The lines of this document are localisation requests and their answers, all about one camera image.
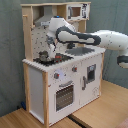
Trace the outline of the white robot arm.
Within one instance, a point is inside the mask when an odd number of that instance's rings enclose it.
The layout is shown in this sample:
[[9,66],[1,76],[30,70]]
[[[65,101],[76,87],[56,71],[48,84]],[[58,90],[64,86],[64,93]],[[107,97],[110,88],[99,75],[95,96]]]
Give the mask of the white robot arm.
[[110,30],[99,30],[94,33],[77,32],[64,18],[54,16],[50,20],[47,33],[47,43],[51,52],[56,49],[55,42],[79,43],[117,50],[119,52],[117,64],[128,68],[128,35]]

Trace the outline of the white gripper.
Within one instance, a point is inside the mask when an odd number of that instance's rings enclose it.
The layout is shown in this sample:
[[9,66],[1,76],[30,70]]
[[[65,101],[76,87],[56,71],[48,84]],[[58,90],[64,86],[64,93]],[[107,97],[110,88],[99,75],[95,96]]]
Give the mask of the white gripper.
[[47,37],[46,42],[49,47],[48,55],[50,58],[54,58],[55,57],[55,49],[56,49],[55,40],[53,37]]

